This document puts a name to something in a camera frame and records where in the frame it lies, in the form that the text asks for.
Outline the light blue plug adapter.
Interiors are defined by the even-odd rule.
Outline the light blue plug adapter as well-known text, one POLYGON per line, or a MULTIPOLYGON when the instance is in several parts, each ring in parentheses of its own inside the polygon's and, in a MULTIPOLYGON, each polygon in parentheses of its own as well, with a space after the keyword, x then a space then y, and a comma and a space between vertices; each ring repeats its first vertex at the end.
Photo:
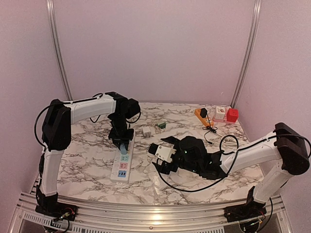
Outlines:
POLYGON ((127 149, 126 149, 125 144, 120 145, 120 152, 121 152, 121 155, 127 155, 127 149))

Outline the white usb charger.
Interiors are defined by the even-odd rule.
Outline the white usb charger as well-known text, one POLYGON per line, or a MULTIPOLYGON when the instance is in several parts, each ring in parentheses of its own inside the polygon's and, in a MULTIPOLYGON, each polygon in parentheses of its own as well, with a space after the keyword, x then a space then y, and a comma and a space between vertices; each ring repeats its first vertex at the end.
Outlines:
POLYGON ((151 135, 152 135, 152 132, 151 132, 149 127, 143 127, 142 133, 143 133, 144 137, 151 137, 151 135))

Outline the white pastel power strip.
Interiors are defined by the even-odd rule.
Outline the white pastel power strip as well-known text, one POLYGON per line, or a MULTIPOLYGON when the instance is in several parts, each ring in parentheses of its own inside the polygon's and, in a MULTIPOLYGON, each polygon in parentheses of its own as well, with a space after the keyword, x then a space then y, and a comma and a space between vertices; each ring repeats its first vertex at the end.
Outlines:
POLYGON ((119 149, 116 150, 110 175, 110 179, 112 182, 129 183, 135 137, 136 132, 134 132, 133 140, 131 140, 130 143, 128 144, 127 155, 121 155, 120 150, 119 149))

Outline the green plug adapter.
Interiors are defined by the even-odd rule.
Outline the green plug adapter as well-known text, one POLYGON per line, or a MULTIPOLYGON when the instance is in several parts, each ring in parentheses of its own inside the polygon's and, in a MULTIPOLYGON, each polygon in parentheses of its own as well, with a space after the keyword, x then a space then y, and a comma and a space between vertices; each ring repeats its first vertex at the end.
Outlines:
POLYGON ((159 128, 159 129, 165 129, 166 128, 166 122, 164 121, 159 121, 156 123, 156 126, 159 128))

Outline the orange power strip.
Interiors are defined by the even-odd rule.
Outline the orange power strip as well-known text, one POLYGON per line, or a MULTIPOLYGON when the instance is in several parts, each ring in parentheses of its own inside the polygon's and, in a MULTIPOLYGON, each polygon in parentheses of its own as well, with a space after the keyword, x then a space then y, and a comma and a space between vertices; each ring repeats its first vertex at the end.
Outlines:
POLYGON ((194 114, 205 127, 214 126, 214 122, 209 118, 206 108, 197 108, 195 109, 194 114))

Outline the black adapter with cable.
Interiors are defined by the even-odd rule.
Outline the black adapter with cable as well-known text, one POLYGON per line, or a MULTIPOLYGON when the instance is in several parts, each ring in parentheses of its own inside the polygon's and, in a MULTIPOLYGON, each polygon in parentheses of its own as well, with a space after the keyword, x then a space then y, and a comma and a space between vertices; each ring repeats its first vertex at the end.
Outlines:
POLYGON ((218 130, 218 128, 217 128, 216 126, 212 126, 211 120, 209 119, 209 116, 208 116, 208 113, 207 113, 207 109, 206 109, 206 108, 201 108, 201 109, 200 109, 200 117, 201 117, 202 119, 207 118, 207 126, 204 125, 204 126, 202 127, 203 130, 206 130, 206 131, 207 131, 207 132, 204 134, 204 139, 205 139, 209 144, 213 145, 213 143, 212 143, 211 141, 208 141, 208 140, 206 139, 206 135, 207 135, 209 132, 216 133, 217 130, 218 130))

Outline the white travel adapter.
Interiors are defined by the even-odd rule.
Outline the white travel adapter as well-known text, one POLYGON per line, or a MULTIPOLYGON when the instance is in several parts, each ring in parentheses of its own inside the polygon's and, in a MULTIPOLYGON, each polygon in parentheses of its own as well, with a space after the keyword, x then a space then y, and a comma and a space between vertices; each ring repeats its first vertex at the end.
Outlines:
POLYGON ((224 121, 226 116, 226 108, 222 106, 216 106, 214 119, 216 121, 224 121))

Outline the pink triangular power strip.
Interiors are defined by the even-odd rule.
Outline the pink triangular power strip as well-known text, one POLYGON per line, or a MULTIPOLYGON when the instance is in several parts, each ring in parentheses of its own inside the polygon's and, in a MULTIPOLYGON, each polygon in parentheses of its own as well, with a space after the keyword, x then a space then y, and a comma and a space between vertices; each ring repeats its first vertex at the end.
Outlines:
POLYGON ((220 122, 220 123, 225 123, 225 124, 235 124, 235 123, 237 123, 237 120, 235 122, 228 121, 226 116, 223 119, 216 119, 215 117, 213 117, 212 120, 214 122, 220 122))

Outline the red cube socket adapter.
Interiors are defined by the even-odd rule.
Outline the red cube socket adapter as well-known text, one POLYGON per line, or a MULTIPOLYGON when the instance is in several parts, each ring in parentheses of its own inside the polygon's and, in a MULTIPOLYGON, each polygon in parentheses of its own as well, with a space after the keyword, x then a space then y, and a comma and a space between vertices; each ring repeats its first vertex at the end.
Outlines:
POLYGON ((228 108, 226 113, 226 120, 231 123, 235 123, 239 118, 238 109, 228 108))

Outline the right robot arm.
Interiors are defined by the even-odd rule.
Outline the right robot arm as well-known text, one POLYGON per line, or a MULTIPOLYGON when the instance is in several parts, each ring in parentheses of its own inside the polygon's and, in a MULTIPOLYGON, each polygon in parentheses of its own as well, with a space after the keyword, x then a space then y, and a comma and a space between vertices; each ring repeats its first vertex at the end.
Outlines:
POLYGON ((310 168, 310 141, 283 122, 276 124, 266 136, 245 146, 237 146, 231 152, 219 149, 209 153, 203 140, 193 136, 183 139, 170 136, 163 141, 173 147, 155 143, 148 147, 148 153, 157 157, 154 166, 159 175, 170 174, 180 168, 217 184, 232 172, 275 161, 265 178, 249 190, 249 200, 241 206, 244 217, 252 217, 290 178, 302 175, 310 168))

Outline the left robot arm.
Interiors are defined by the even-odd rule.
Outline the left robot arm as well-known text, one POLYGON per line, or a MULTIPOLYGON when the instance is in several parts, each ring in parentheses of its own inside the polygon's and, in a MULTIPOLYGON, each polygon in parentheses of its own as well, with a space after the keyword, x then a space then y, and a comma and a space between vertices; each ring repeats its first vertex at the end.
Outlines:
POLYGON ((53 100, 39 117, 43 151, 35 196, 51 216, 70 208, 59 194, 89 200, 125 200, 117 185, 128 182, 136 140, 137 100, 116 92, 85 100, 53 100))

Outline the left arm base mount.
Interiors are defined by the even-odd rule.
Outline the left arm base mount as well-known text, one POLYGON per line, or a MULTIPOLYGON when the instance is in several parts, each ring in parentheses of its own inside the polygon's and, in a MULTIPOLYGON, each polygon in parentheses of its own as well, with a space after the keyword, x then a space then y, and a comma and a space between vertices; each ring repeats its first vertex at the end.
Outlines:
POLYGON ((56 219, 60 219, 61 216, 69 213, 69 221, 75 220, 78 207, 76 205, 59 202, 57 192, 54 195, 46 196, 37 186, 35 197, 37 201, 35 211, 37 213, 54 217, 56 219))

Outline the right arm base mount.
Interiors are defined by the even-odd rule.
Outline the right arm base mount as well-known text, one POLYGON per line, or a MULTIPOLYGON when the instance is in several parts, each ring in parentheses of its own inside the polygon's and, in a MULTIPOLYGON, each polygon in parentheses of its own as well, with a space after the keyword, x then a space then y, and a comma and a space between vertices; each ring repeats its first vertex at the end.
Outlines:
POLYGON ((267 213, 265 203, 259 203, 254 200, 254 189, 255 186, 248 191, 246 203, 224 208, 224 217, 227 219, 227 222, 245 220, 267 213))

